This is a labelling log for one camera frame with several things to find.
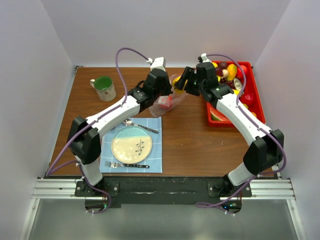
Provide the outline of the clear zip top bag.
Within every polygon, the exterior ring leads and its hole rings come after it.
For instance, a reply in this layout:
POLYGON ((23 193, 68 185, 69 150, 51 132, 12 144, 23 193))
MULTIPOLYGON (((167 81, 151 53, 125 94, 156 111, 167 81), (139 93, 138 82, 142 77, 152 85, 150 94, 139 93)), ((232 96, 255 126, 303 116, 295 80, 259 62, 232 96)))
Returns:
POLYGON ((154 118, 158 118, 168 111, 176 107, 182 100, 188 95, 185 91, 176 89, 173 84, 180 79, 180 75, 174 74, 169 77, 169 82, 171 84, 170 95, 160 96, 154 104, 149 107, 149 112, 154 118))

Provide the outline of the dark purple fruit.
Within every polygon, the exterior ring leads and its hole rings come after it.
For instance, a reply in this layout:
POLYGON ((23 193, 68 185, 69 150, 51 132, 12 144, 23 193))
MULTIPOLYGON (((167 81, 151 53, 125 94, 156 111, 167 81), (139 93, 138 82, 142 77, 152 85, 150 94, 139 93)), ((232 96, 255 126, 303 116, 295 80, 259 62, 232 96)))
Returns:
POLYGON ((220 77, 222 77, 222 69, 227 69, 228 64, 225 61, 221 61, 217 64, 217 67, 215 68, 216 74, 220 77))

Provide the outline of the white garlic bulb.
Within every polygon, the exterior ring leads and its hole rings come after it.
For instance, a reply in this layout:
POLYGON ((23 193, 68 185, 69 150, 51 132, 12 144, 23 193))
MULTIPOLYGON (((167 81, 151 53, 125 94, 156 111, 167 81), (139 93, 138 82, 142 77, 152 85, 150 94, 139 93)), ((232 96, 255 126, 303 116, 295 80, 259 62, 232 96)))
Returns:
POLYGON ((227 69, 222 69, 222 78, 227 78, 229 75, 229 72, 227 69))

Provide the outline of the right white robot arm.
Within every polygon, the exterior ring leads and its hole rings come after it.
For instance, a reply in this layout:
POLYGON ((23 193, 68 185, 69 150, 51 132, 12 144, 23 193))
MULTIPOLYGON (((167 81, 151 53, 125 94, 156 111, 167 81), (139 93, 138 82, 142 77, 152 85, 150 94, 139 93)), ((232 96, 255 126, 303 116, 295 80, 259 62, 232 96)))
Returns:
POLYGON ((223 192, 235 196, 242 184, 284 160, 284 134, 259 121, 239 100, 239 95, 226 84, 219 83, 214 65, 202 62, 186 67, 175 90, 203 96, 213 108, 226 116, 248 144, 243 162, 224 177, 223 192))

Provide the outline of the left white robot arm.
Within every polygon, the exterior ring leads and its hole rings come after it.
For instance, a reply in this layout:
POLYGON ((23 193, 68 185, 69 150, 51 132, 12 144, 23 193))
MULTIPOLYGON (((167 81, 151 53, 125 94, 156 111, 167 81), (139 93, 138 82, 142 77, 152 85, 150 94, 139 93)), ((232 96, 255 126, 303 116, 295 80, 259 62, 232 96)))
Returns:
POLYGON ((128 91, 112 106, 86 119, 78 116, 72 121, 67 143, 88 181, 85 188, 88 193, 99 196, 104 190, 101 182, 103 175, 98 163, 101 138, 123 120, 152 106, 160 96, 171 93, 168 73, 162 69, 153 69, 141 84, 128 91))

